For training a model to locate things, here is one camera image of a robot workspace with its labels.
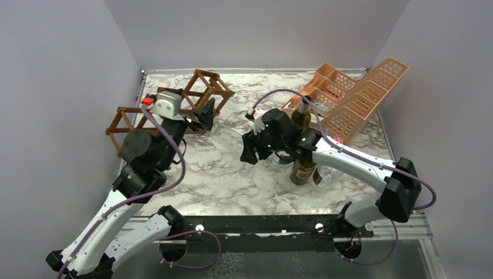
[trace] clear glass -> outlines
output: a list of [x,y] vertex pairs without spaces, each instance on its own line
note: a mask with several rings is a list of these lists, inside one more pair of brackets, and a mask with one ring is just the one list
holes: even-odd
[[[284,152],[284,151],[278,152],[277,154],[278,154],[279,156],[281,156],[281,157],[284,157],[284,158],[288,158],[288,157],[289,157],[288,153],[286,153],[286,152]],[[274,161],[274,163],[275,163],[276,165],[278,165],[278,166],[280,166],[280,167],[283,167],[283,168],[285,168],[285,169],[286,169],[287,167],[292,166],[292,164],[293,164],[293,161],[291,161],[291,162],[289,162],[289,163],[288,163],[288,162],[286,161],[286,159],[281,159],[281,158],[277,157],[277,156],[276,156],[276,154],[271,155],[271,157],[273,158],[273,160],[272,160],[272,161]]]
[[[365,241],[358,260],[374,262],[386,257],[395,241]],[[272,279],[272,278],[431,278],[419,240],[402,240],[392,258],[377,266],[358,266],[342,260],[335,252],[224,253],[212,267],[187,270],[160,264],[159,244],[146,245],[114,273],[113,279]],[[200,266],[214,254],[186,254],[178,262]]]
[[344,173],[329,166],[318,165],[313,173],[311,183],[320,191],[330,191]]

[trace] screw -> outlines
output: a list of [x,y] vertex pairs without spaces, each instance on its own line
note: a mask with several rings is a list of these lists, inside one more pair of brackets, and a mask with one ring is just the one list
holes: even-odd
[[196,230],[196,231],[203,231],[203,225],[198,224],[198,225],[195,227],[195,230]]
[[323,224],[322,223],[317,223],[315,225],[315,230],[317,230],[319,233],[323,232],[323,230],[324,230]]

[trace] bottle label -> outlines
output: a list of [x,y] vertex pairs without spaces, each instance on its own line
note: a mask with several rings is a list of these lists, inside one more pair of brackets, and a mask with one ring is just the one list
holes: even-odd
[[296,177],[301,178],[301,179],[306,179],[310,177],[310,175],[313,173],[313,170],[315,167],[299,167],[299,170],[296,172]]
[[315,185],[319,185],[322,182],[322,176],[319,173],[319,168],[316,168],[313,172],[313,182]]

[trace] bottle neck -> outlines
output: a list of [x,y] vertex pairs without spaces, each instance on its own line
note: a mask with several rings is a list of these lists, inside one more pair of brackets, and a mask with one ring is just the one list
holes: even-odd
[[299,106],[299,109],[298,111],[304,115],[308,112],[308,104],[307,103],[304,103],[304,102],[301,102],[301,105]]

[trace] cable clip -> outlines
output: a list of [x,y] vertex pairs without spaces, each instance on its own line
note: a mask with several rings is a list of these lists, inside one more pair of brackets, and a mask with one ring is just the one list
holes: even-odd
[[245,117],[246,119],[248,120],[254,120],[255,118],[253,117],[253,115],[255,114],[255,109],[252,109],[252,108],[249,108],[247,111],[246,111],[246,114],[245,114]]

